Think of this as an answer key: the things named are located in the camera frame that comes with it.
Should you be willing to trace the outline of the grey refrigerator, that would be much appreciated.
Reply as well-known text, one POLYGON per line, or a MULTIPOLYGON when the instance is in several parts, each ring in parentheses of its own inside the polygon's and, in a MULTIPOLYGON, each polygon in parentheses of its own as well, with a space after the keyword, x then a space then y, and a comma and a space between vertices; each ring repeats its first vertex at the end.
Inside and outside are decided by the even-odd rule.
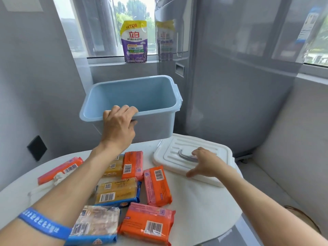
POLYGON ((228 146, 260 146, 298 74, 328 67, 328 0, 155 0, 158 73, 183 98, 174 133, 228 146), (295 44, 313 7, 309 38, 295 44))

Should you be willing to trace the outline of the blue wristband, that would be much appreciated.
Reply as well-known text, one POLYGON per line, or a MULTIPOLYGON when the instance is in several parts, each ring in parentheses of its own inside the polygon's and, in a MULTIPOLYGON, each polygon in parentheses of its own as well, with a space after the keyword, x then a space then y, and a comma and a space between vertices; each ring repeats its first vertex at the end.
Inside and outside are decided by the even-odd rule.
POLYGON ((31 207, 20 213, 17 218, 37 231, 56 239, 66 241, 72 232, 72 228, 45 217, 31 207))

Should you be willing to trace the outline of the person's left hand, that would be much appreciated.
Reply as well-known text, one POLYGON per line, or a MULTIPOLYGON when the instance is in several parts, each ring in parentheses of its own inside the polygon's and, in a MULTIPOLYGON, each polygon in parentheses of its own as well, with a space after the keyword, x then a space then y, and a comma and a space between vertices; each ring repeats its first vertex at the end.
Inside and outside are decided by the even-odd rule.
POLYGON ((138 109, 134 106, 113 106, 103 113, 103 132, 100 145, 112 152, 122 153, 135 137, 134 126, 129 126, 138 109))

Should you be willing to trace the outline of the person's right forearm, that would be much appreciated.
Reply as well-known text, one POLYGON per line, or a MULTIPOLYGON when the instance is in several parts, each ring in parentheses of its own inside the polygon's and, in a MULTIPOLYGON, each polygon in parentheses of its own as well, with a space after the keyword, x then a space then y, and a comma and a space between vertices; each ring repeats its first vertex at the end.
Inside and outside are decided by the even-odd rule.
POLYGON ((272 198, 220 164, 216 177, 247 216, 265 246, 328 246, 328 240, 272 198))

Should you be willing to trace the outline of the orange soap packet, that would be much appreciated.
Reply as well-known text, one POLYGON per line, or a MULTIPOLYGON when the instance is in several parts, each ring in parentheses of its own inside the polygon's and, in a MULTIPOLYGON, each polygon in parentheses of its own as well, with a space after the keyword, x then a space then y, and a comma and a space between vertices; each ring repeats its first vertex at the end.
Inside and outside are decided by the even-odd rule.
POLYGON ((119 225, 118 234, 161 246, 172 246, 169 235, 175 214, 175 210, 132 202, 119 225))
POLYGON ((173 201, 163 166, 146 169, 143 172, 147 204, 163 207, 173 201))
POLYGON ((58 173, 67 174, 71 171, 75 170, 83 163, 83 159, 81 157, 73 157, 72 159, 64 162, 63 164, 55 167, 54 169, 48 171, 37 179, 38 185, 45 184, 55 177, 58 173))
POLYGON ((126 152, 123 160, 121 179, 143 180, 143 151, 126 152))

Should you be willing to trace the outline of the white plastic item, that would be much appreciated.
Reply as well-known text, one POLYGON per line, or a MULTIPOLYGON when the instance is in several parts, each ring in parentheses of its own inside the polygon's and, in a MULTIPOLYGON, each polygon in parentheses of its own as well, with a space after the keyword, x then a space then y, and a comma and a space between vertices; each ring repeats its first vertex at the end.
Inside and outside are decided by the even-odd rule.
POLYGON ((47 194, 53 187, 57 186, 62 180, 64 180, 66 177, 68 177, 70 173, 58 173, 54 176, 54 178, 46 182, 33 190, 31 190, 28 193, 29 198, 29 204, 33 205, 35 202, 37 202, 40 198, 42 198, 45 194, 47 194))

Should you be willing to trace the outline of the black wall socket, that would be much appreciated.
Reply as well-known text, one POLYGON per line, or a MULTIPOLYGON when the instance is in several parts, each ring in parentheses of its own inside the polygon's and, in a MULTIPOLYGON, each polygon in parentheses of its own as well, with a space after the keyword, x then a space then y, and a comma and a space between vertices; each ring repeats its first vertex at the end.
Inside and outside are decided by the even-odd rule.
POLYGON ((39 135, 35 136, 35 138, 27 145, 27 149, 36 162, 40 161, 47 151, 47 147, 39 135))

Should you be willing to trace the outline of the window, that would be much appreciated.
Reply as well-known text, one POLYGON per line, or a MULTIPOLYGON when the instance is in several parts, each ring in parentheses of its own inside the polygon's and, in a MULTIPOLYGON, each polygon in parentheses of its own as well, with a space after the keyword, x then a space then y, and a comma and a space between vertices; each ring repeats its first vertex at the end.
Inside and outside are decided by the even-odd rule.
POLYGON ((155 0, 53 1, 74 57, 123 57, 120 29, 127 20, 147 21, 148 55, 157 54, 155 0))

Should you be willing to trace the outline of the light blue plastic storage bin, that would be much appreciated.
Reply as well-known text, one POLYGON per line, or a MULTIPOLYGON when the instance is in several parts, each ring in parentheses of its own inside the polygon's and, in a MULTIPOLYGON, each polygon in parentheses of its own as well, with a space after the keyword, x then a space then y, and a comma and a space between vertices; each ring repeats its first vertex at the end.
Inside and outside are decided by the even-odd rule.
POLYGON ((177 84, 167 75, 101 82, 92 85, 79 117, 103 132, 103 112, 117 105, 136 107, 138 113, 132 143, 166 139, 172 136, 175 113, 183 99, 177 84))

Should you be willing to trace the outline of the person's right hand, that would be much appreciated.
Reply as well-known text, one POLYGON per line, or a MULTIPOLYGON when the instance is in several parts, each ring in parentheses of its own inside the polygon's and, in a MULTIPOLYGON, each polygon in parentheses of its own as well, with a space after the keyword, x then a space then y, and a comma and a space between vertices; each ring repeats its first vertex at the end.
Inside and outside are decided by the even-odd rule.
POLYGON ((227 165, 221 158, 207 149, 199 147, 192 151, 192 156, 197 158, 198 164, 196 167, 203 169, 203 176, 223 180, 224 177, 234 173, 234 168, 227 165))

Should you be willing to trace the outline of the person's left forearm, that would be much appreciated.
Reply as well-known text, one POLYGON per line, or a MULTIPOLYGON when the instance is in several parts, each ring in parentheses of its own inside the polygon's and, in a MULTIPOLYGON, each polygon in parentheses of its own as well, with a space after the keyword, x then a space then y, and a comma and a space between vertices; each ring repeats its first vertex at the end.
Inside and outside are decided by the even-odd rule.
MULTIPOLYGON (((51 189, 31 208, 45 217, 73 228, 80 212, 110 163, 121 153, 102 145, 72 174, 51 189)), ((0 230, 0 246, 64 246, 65 241, 47 236, 16 218, 0 230)))

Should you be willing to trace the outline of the white bin lid with handle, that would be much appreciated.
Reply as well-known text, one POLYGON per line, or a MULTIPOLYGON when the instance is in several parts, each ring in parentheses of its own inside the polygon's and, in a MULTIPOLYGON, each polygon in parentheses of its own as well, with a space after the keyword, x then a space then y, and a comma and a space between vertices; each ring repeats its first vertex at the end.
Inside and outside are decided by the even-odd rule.
POLYGON ((186 173, 198 165, 198 159, 192 151, 202 147, 216 154, 227 165, 236 169, 232 150, 222 144, 210 142, 193 136, 173 133, 170 138, 163 139, 153 156, 155 166, 186 176, 186 173))

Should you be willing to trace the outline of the large yellow soap packet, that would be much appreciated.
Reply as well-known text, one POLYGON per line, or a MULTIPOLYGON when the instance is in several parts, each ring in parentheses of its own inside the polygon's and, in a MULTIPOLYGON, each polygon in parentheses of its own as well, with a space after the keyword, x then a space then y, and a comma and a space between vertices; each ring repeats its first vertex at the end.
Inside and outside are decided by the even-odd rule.
POLYGON ((141 184, 136 178, 102 183, 96 189, 95 206, 125 208, 132 202, 140 203, 141 184))

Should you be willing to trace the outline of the brown round stool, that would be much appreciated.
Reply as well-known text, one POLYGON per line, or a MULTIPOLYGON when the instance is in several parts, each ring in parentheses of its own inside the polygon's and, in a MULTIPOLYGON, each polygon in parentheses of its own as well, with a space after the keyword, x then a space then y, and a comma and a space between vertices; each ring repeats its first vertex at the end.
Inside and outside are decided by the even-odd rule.
POLYGON ((305 222, 307 225, 309 225, 311 228, 313 228, 316 232, 318 232, 320 235, 322 235, 322 232, 318 225, 314 222, 313 219, 311 219, 308 215, 306 215, 303 211, 300 209, 293 207, 293 206, 284 206, 285 209, 290 211, 292 214, 294 214, 296 217, 301 219, 303 222, 305 222))

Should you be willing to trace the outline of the small yellow soap packet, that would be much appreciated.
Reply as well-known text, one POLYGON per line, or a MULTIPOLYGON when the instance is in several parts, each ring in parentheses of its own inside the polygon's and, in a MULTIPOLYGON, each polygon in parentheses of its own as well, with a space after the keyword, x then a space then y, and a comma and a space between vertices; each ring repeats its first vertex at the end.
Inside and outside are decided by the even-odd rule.
POLYGON ((124 154, 120 154, 112 161, 109 167, 105 170, 103 178, 105 177, 120 177, 123 172, 124 154))

